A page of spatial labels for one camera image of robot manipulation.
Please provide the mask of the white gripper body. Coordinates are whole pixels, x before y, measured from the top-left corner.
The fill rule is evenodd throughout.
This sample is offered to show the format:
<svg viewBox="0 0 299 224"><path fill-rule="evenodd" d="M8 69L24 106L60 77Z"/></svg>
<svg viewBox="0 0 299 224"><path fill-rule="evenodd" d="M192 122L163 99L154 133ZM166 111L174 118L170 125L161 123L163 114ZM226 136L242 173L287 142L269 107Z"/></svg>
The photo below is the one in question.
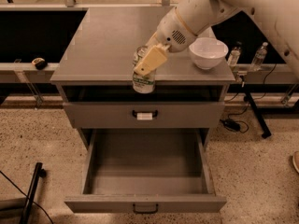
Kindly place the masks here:
<svg viewBox="0 0 299 224"><path fill-rule="evenodd" d="M185 50L197 38L197 35L181 18L176 7L172 8L162 18L157 27L156 35L159 42L170 46L170 52Z"/></svg>

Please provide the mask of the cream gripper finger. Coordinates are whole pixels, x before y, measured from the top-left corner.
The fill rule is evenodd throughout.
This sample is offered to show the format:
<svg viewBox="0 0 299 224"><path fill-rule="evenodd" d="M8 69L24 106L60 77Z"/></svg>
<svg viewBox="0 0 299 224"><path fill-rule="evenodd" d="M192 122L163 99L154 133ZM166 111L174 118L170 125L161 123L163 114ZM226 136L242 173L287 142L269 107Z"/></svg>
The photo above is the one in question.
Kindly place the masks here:
<svg viewBox="0 0 299 224"><path fill-rule="evenodd" d="M146 43L147 47L152 47L155 45L158 45L160 43L160 41L157 39L157 33L154 33L151 38L148 40L148 42Z"/></svg>
<svg viewBox="0 0 299 224"><path fill-rule="evenodd" d="M146 76L167 61L169 45L158 44L147 47L145 56L134 66L134 72L140 76Z"/></svg>

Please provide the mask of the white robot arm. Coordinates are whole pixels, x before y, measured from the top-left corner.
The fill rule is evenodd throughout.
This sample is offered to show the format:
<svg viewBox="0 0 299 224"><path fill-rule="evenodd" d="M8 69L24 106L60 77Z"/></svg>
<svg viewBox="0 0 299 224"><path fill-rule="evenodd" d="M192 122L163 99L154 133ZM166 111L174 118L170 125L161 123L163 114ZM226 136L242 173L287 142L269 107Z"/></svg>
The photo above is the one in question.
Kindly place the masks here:
<svg viewBox="0 0 299 224"><path fill-rule="evenodd" d="M145 76L185 50L206 28L245 12L299 77L299 0L181 0L160 21L134 68Z"/></svg>

